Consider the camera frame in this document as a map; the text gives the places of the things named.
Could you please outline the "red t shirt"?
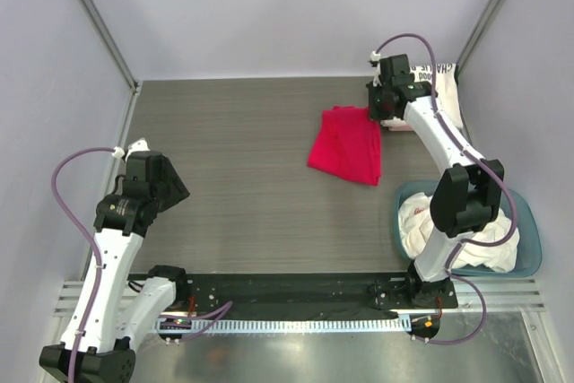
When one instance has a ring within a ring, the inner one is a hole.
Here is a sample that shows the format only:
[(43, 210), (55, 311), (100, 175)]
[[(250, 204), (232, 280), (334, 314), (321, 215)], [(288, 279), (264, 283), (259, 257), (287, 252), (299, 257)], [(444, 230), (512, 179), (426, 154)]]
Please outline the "red t shirt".
[(369, 109), (334, 106), (322, 112), (307, 166), (340, 179), (375, 187), (382, 176), (380, 125)]

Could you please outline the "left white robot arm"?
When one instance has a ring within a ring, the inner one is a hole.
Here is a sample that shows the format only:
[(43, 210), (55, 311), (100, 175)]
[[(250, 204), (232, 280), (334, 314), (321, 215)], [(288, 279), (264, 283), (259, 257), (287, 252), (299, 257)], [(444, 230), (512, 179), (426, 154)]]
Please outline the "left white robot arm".
[(86, 236), (92, 258), (72, 318), (60, 341), (39, 357), (40, 367), (58, 382), (129, 381), (136, 353), (160, 314), (190, 302), (185, 269), (156, 265), (131, 304), (120, 308), (148, 229), (159, 213), (189, 196), (162, 153), (132, 151), (125, 160), (120, 193), (96, 206), (95, 232)]

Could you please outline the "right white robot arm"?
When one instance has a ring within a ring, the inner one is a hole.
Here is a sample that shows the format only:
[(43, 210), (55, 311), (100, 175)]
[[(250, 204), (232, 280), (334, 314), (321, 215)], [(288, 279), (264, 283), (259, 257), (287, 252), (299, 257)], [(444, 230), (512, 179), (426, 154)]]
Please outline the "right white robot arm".
[(441, 178), (430, 201), (433, 229), (422, 253), (409, 265), (404, 285), (407, 303), (434, 308), (447, 294), (450, 270), (464, 236), (496, 219), (504, 168), (485, 160), (439, 110), (434, 83), (418, 82), (406, 55), (374, 52), (375, 73), (366, 87), (373, 120), (401, 118), (422, 140)]

